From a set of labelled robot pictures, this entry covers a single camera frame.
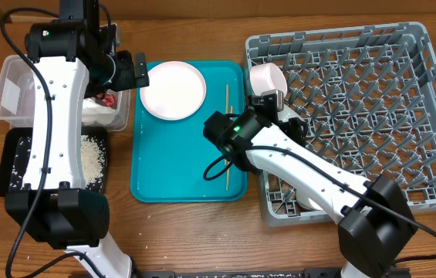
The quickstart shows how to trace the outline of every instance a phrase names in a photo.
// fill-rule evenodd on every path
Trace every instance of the white cup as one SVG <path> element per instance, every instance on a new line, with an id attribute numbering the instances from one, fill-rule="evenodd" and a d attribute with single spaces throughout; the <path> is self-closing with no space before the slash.
<path id="1" fill-rule="evenodd" d="M 250 84 L 256 96 L 269 90 L 280 90 L 285 95 L 288 93 L 288 84 L 281 69 L 273 63 L 253 66 L 250 69 Z"/>

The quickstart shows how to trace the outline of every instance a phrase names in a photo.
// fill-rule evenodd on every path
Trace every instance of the teal tray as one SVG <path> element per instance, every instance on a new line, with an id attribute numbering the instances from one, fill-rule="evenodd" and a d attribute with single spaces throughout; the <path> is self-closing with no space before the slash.
<path id="1" fill-rule="evenodd" d="M 160 63 L 148 63 L 147 69 Z M 225 112 L 226 84 L 234 112 L 245 109 L 242 69 L 232 61 L 187 63 L 202 73 L 207 87 L 204 103 L 190 117 L 176 121 L 154 117 L 144 108 L 137 90 L 130 190 L 139 201 L 230 202 L 247 190 L 248 175 L 235 166 L 230 168 L 228 191 L 226 174 L 214 181 L 202 178 L 204 169 L 221 155 L 202 135 L 204 122 L 216 110 Z M 209 175 L 224 166 L 219 163 Z"/>

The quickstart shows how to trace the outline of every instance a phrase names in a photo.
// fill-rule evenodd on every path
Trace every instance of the dish rack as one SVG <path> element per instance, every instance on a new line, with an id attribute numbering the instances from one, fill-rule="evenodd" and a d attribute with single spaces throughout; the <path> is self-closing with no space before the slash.
<path id="1" fill-rule="evenodd" d="M 288 82 L 286 103 L 309 123 L 306 148 L 374 180 L 385 171 L 413 212 L 436 211 L 436 57 L 418 22 L 251 36 L 244 75 L 274 63 Z M 289 185 L 263 172 L 262 218 L 270 226 L 326 222 Z"/>

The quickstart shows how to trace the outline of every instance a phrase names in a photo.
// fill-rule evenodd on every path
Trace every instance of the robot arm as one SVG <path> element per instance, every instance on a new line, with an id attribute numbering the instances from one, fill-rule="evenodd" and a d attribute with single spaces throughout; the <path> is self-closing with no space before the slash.
<path id="1" fill-rule="evenodd" d="M 275 94 L 264 96 L 265 101 L 259 103 L 267 102 L 270 97 L 272 107 L 276 107 Z M 348 260 L 340 272 L 342 278 L 380 278 L 388 273 L 417 229 L 375 208 L 364 215 L 362 209 L 368 204 L 362 199 L 280 150 L 300 156 L 345 188 L 414 220 L 398 185 L 383 175 L 370 182 L 324 161 L 300 145 L 301 136 L 286 135 L 302 133 L 291 130 L 298 126 L 295 120 L 286 127 L 273 121 L 277 121 L 277 117 L 269 120 L 250 108 L 235 121 L 216 112 L 204 123 L 204 136 L 240 170 L 277 175 L 296 188 L 297 194 L 301 192 L 326 211 L 338 225 L 340 251 Z"/>
<path id="2" fill-rule="evenodd" d="M 251 142 L 252 146 L 273 146 L 290 150 L 322 168 L 342 183 L 346 183 L 357 192 L 363 194 L 367 190 L 363 186 L 368 181 L 365 177 L 344 171 L 307 151 L 287 137 L 276 125 L 262 128 Z M 359 200 L 356 196 L 344 192 L 343 189 L 293 157 L 267 150 L 250 150 L 246 151 L 246 154 L 247 159 L 254 167 L 282 178 L 297 192 L 309 196 L 336 224 L 343 218 L 343 207 L 352 207 Z"/>
<path id="3" fill-rule="evenodd" d="M 5 197 L 7 213 L 24 225 L 38 242 L 66 253 L 84 253 L 105 276 L 131 277 L 133 263 L 108 233 L 110 209 L 106 197 L 86 190 L 80 160 L 83 99 L 148 86 L 143 53 L 137 66 L 128 51 L 116 53 L 115 25 L 100 28 L 97 0 L 60 0 L 59 19 L 32 25 L 25 37 L 28 58 L 47 83 L 52 106 L 51 145 L 47 178 L 39 180 L 47 141 L 45 92 L 35 87 L 35 116 L 29 163 L 20 191 Z M 35 84 L 41 84 L 35 75 Z M 39 209 L 30 200 L 39 195 Z M 97 276 L 89 264 L 77 258 Z"/>

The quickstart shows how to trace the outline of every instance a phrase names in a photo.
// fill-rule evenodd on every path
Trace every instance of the black container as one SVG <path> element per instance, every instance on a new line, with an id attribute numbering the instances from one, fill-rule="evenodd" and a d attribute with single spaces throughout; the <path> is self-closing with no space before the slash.
<path id="1" fill-rule="evenodd" d="M 104 127 L 82 127 L 81 134 L 95 138 L 104 156 L 103 177 L 86 185 L 86 190 L 103 194 L 106 190 L 108 169 L 108 132 Z M 5 136 L 0 162 L 0 197 L 5 197 L 10 190 L 20 190 L 22 177 L 29 162 L 31 142 L 32 127 L 15 127 Z"/>

